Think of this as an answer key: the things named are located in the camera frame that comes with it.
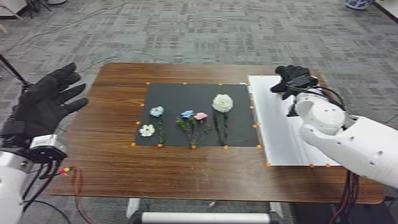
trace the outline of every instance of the wooden table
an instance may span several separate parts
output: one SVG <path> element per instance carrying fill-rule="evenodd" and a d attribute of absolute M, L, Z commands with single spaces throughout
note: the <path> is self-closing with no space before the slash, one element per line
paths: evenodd
<path fill-rule="evenodd" d="M 237 84 L 247 82 L 249 74 L 272 75 L 274 67 L 105 65 L 91 89 L 91 104 L 68 134 L 64 165 L 84 170 L 84 196 L 340 202 L 347 172 L 342 167 L 267 167 L 258 148 L 132 147 L 148 82 Z M 73 195 L 71 177 L 57 178 L 50 193 Z M 361 179 L 358 202 L 375 204 L 382 198 L 382 185 Z"/>

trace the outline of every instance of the black mat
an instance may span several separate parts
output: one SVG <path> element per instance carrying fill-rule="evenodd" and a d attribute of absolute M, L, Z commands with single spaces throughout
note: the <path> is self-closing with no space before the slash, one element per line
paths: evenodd
<path fill-rule="evenodd" d="M 157 128 L 159 118 L 150 115 L 150 110 L 164 106 L 164 127 L 166 146 L 189 146 L 183 130 L 176 125 L 176 118 L 187 110 L 196 113 L 205 112 L 210 116 L 207 123 L 214 127 L 214 98 L 217 94 L 228 94 L 233 98 L 233 110 L 230 111 L 228 145 L 254 147 L 258 145 L 258 133 L 253 128 L 254 117 L 251 110 L 251 98 L 246 85 L 207 85 L 207 84 L 151 84 L 146 93 L 146 106 L 143 109 L 143 119 L 139 129 L 144 124 L 153 124 Z M 141 137 L 137 130 L 137 145 L 159 144 L 159 133 L 151 137 Z M 199 146 L 219 146 L 215 130 L 208 134 Z"/>

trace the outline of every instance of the black glove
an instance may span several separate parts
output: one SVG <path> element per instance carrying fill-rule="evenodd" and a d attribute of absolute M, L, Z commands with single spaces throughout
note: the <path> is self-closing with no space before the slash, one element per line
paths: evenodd
<path fill-rule="evenodd" d="M 318 84 L 318 79 L 311 76 L 310 69 L 290 65 L 279 66 L 276 69 L 276 73 L 281 75 L 283 80 L 281 83 L 270 88 L 274 93 L 283 93 L 283 99 L 286 99 L 292 95 L 297 95 L 299 92 L 288 88 L 288 84 L 295 87 L 306 88 L 311 85 Z"/>
<path fill-rule="evenodd" d="M 75 70 L 77 65 L 71 63 L 45 76 L 22 93 L 20 103 L 4 124 L 4 145 L 25 147 L 34 137 L 54 134 L 61 120 L 87 105 L 87 98 L 64 104 L 86 89 L 86 84 L 68 89 L 82 78 Z"/>

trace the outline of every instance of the pink flower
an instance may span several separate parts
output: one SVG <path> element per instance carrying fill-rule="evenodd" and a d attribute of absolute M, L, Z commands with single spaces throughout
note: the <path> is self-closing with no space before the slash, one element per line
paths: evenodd
<path fill-rule="evenodd" d="M 207 117 L 208 117 L 208 114 L 205 114 L 203 112 L 196 114 L 196 119 L 201 121 Z"/>

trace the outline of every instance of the screw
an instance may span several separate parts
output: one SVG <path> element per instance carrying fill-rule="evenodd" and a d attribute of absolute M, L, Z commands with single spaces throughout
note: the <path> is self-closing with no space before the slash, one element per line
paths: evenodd
<path fill-rule="evenodd" d="M 29 165 L 29 162 L 23 161 L 23 162 L 22 162 L 22 167 L 27 167 L 27 165 Z"/>

